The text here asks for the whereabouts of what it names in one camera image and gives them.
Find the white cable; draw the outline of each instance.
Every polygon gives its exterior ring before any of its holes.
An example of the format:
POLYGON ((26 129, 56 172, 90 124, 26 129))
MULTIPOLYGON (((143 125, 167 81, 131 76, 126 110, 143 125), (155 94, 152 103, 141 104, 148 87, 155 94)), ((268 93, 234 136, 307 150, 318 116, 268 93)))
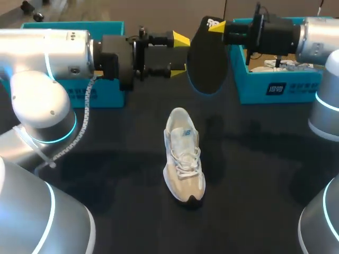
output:
POLYGON ((46 165, 49 165, 51 168, 55 168, 56 164, 48 158, 40 149, 39 147, 34 143, 31 136, 28 135, 25 128, 20 129, 17 126, 13 127, 13 130, 17 132, 17 134, 20 136, 20 138, 30 147, 34 150, 34 152, 37 153, 43 159, 46 163, 46 165))
MULTIPOLYGON (((53 158, 51 159, 51 161, 55 161, 57 159, 59 159, 61 156, 65 155, 66 153, 68 153, 69 151, 71 151, 71 149, 73 149, 75 147, 75 145, 78 144, 78 142, 80 141, 80 139, 83 137, 83 135, 85 134, 85 131, 87 129, 88 126, 88 120, 90 118, 90 99, 91 99, 91 91, 93 88, 93 85, 95 83, 97 79, 97 76, 94 75, 93 78, 90 80, 90 82, 87 85, 86 88, 86 93, 85 93, 85 113, 84 113, 84 121, 83 121, 83 125, 78 133, 78 135, 76 136, 76 138, 72 141, 71 144, 69 144, 64 150, 62 150, 60 153, 56 154, 53 156, 53 158)), ((47 166, 48 163, 44 162, 42 164, 40 164, 39 166, 37 166, 34 170, 34 174, 38 175, 39 174, 39 170, 42 169, 43 167, 47 166)))

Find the screw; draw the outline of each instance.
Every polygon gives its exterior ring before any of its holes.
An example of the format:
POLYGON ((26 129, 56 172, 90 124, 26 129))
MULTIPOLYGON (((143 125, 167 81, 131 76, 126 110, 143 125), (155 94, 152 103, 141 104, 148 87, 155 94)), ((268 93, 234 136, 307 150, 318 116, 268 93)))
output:
POLYGON ((73 73, 73 74, 78 74, 80 72, 80 70, 78 68, 72 68, 70 70, 70 72, 73 73))

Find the new balance logo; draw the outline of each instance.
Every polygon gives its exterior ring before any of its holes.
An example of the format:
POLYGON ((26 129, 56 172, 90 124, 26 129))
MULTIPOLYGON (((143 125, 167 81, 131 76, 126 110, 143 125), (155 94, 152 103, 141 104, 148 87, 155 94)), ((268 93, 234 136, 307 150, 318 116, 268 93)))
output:
POLYGON ((188 136, 188 135, 190 135, 191 134, 191 130, 187 130, 187 131, 184 131, 183 133, 182 133, 182 136, 188 136))
POLYGON ((214 25, 217 25, 217 24, 220 24, 220 22, 219 21, 215 21, 213 19, 208 19, 207 20, 207 26, 208 27, 211 27, 211 26, 214 26, 214 25))

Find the glowing blue ring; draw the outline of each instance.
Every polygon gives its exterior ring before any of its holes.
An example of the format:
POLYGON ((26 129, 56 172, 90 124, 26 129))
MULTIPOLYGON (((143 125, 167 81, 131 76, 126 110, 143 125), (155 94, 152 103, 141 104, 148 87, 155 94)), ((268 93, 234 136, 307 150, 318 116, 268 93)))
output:
POLYGON ((329 220, 329 216, 327 213, 327 208, 326 208, 326 193, 327 193, 327 189, 330 185, 330 183, 333 181, 333 179, 327 184, 325 191, 324 191, 324 196, 323 196, 323 207, 324 207, 324 214, 325 214, 325 218, 326 218, 326 222, 329 226, 329 229, 332 231, 333 235, 336 237, 337 241, 339 242, 339 235, 338 233, 335 231, 331 221, 329 220))
POLYGON ((47 68, 47 73, 48 73, 48 76, 52 79, 52 80, 55 80, 54 79, 54 76, 52 74, 52 69, 51 69, 51 65, 50 65, 50 62, 49 62, 49 55, 48 55, 48 49, 50 47, 49 45, 49 31, 51 29, 47 29, 47 35, 45 36, 45 40, 47 40, 47 42, 45 41, 45 49, 44 49, 44 61, 46 63, 46 68, 47 68))
POLYGON ((326 102, 324 102, 322 99, 319 98, 317 93, 316 93, 316 99, 317 99, 317 101, 319 101, 321 104, 323 104, 325 107, 329 108, 330 110, 334 110, 334 111, 339 112, 339 108, 331 106, 331 105, 327 104, 326 102))
POLYGON ((42 235, 40 241, 38 242, 38 245, 33 250, 32 254, 38 254, 39 251, 41 250, 43 244, 46 242, 47 236, 48 236, 48 234, 49 234, 49 232, 51 230, 52 223, 53 223, 53 220, 54 220, 54 215, 55 215, 55 195, 54 195, 54 191, 53 191, 52 187, 48 183, 46 183, 46 184, 47 184, 47 187, 48 187, 50 195, 51 195, 51 211, 49 213, 48 222, 47 222, 46 228, 45 228, 45 230, 43 232, 43 235, 42 235))
POLYGON ((34 141, 36 142, 39 142, 39 143, 43 143, 43 144, 53 144, 53 143, 57 143, 57 142, 60 142, 64 139, 66 139, 67 137, 69 137, 71 135, 71 133, 74 131, 75 129, 75 126, 76 126, 76 114, 74 112, 74 115, 75 115, 75 121, 74 121, 74 125, 73 125, 73 128, 70 130, 70 132, 68 132, 65 136, 63 136, 62 138, 60 139, 57 139, 57 140, 53 140, 53 141, 40 141, 38 139, 35 139, 33 137, 31 137, 34 141))

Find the blue logo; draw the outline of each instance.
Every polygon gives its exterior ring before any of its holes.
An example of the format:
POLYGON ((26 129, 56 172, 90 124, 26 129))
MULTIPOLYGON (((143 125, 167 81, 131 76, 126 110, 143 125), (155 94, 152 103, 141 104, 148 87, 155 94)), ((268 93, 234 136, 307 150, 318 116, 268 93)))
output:
POLYGON ((188 136, 188 135, 190 135, 191 134, 191 130, 187 130, 187 131, 184 131, 183 133, 182 133, 182 136, 188 136))

